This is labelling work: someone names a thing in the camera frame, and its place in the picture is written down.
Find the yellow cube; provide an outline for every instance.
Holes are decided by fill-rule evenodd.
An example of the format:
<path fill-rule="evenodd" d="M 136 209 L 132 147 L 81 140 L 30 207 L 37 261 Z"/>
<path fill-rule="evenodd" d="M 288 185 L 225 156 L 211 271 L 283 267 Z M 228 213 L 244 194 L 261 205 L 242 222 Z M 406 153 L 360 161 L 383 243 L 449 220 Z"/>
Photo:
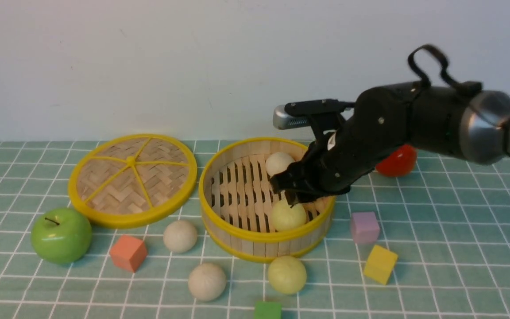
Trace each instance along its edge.
<path fill-rule="evenodd" d="M 397 259 L 398 255 L 394 252 L 375 245 L 371 250 L 369 258 L 367 258 L 363 275 L 386 285 L 397 263 Z"/>

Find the apple stem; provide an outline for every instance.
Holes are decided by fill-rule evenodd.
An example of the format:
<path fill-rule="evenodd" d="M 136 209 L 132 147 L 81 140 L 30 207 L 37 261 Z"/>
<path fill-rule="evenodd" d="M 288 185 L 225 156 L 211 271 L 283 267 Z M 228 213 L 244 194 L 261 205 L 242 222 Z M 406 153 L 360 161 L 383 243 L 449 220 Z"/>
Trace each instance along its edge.
<path fill-rule="evenodd" d="M 54 220 L 51 220 L 51 219 L 49 219 L 49 218 L 45 218 L 45 220 L 49 220 L 49 221 L 51 221 L 51 222 L 54 222 L 57 226 L 58 226 L 58 225 L 60 225 L 58 222 L 55 222 Z"/>

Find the green apple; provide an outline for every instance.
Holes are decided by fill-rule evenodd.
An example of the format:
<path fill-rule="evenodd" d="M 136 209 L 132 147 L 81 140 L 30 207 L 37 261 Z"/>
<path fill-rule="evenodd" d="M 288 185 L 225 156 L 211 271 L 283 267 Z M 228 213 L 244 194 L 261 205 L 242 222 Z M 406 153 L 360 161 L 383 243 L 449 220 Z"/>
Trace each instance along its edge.
<path fill-rule="evenodd" d="M 40 216 L 31 230 L 31 245 L 40 258 L 56 264 L 72 263 L 92 242 L 89 220 L 72 208 L 57 208 Z"/>

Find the green cube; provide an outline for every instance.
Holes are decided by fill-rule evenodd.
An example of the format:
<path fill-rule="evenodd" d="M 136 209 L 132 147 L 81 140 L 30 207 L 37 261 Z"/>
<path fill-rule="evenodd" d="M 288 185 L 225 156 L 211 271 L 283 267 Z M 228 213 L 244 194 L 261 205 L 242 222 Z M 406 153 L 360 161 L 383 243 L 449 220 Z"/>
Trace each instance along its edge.
<path fill-rule="evenodd" d="M 281 319 L 281 304 L 259 301 L 255 305 L 254 319 Z"/>

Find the grid pattern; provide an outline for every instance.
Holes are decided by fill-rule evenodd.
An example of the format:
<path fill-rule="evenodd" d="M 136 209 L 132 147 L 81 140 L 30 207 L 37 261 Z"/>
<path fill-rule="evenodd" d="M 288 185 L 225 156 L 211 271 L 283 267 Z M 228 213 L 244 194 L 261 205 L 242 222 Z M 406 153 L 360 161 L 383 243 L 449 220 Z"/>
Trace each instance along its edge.
<path fill-rule="evenodd" d="M 198 166 L 230 141 L 185 141 Z M 279 301 L 283 318 L 502 319 L 510 317 L 510 159 L 468 164 L 420 152 L 409 176 L 360 179 L 336 202 L 326 240 L 303 261 L 306 288 L 282 296 L 264 265 L 232 258 L 206 235 L 197 191 L 173 216 L 132 230 L 94 228 L 93 243 L 69 266 L 43 262 L 30 245 L 39 214 L 69 206 L 67 183 L 76 163 L 99 142 L 0 143 L 0 319 L 226 318 L 246 319 L 262 299 Z M 371 245 L 356 245 L 352 212 L 375 211 L 377 242 L 399 255 L 381 286 L 362 275 Z M 186 218 L 198 244 L 172 255 L 164 228 Z M 107 253 L 123 233 L 144 238 L 149 256 L 135 274 L 113 266 Z M 196 303 L 186 278 L 201 262 L 221 265 L 225 293 Z"/>

